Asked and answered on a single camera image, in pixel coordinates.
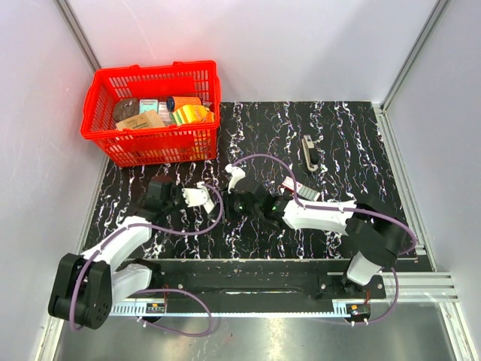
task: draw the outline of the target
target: wall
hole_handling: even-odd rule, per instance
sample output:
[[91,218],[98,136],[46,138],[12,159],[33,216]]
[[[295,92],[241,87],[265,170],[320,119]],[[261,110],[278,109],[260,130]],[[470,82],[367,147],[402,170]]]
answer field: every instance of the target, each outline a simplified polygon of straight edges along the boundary
[[0,358],[20,361],[38,348],[103,155],[80,137],[92,72],[54,2],[4,2],[0,45]]
[[481,350],[481,3],[452,2],[389,108],[438,266]]
[[435,2],[70,0],[102,67],[213,59],[227,102],[380,102]]

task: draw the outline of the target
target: black marble surface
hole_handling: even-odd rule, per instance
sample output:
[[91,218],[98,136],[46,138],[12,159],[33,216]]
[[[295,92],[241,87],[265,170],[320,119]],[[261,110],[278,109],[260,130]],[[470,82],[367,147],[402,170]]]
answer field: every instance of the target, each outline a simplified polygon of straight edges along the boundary
[[[228,183],[225,166],[253,153],[268,153],[287,162],[298,181],[321,192],[320,201],[347,201],[369,193],[405,219],[370,102],[222,103],[221,119],[217,159],[122,169],[110,162],[84,249],[121,224],[152,176],[166,174],[186,187],[204,180],[224,188]],[[306,134],[316,142],[321,157],[320,170],[313,174],[307,172],[301,149]],[[287,175],[270,160],[252,159],[243,168],[271,192],[278,191]],[[203,210],[190,208],[168,216],[161,226],[192,231],[205,228],[207,222]],[[333,232],[279,232],[245,217],[196,237],[157,233],[132,258],[342,258],[339,244],[340,236]]]

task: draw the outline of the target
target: plastic shopping basket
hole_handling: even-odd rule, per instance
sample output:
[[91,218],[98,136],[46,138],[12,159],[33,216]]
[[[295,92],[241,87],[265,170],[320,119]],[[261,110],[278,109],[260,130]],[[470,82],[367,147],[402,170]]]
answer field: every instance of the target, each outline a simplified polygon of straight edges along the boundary
[[[198,96],[212,103],[214,122],[116,130],[112,113],[118,101],[126,98],[165,101],[169,96]],[[212,61],[101,69],[95,73],[87,93],[80,132],[122,167],[213,159],[217,153],[219,104],[220,81],[216,63]]]

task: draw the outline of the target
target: cardboard box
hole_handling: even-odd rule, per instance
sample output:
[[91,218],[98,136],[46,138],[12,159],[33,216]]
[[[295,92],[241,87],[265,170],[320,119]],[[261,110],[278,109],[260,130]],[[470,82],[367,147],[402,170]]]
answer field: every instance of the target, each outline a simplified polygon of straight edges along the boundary
[[157,114],[157,111],[146,111],[145,113],[135,115],[116,124],[118,130],[124,129],[148,129],[163,128],[164,122]]

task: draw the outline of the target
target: table surface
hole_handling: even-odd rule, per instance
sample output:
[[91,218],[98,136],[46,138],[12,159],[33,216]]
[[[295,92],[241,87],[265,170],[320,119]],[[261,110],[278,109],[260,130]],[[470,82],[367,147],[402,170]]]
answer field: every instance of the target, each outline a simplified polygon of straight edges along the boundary
[[[312,137],[320,155],[320,169],[314,173],[305,165],[303,135]],[[83,248],[99,243],[121,224],[151,177],[168,175],[185,187],[204,180],[222,189],[228,183],[225,166],[254,153],[282,159],[298,181],[321,193],[320,201],[374,195],[405,219],[370,102],[222,103],[216,159],[134,168],[119,168],[109,162]],[[247,161],[243,168],[272,193],[279,191],[287,175],[278,164],[264,159]],[[208,222],[203,210],[190,208],[167,216],[160,226],[193,231],[206,228]],[[132,258],[341,258],[340,242],[340,235],[334,232],[277,231],[259,219],[244,217],[197,237],[158,232]]]
[[[375,314],[386,311],[386,305],[375,306]],[[441,311],[432,303],[398,304],[383,322],[367,327],[295,318],[217,321],[216,331],[204,338],[144,329],[130,317],[110,317],[100,329],[79,333],[65,324],[56,360],[456,360]],[[166,317],[159,323],[184,332],[201,332],[207,321]]]

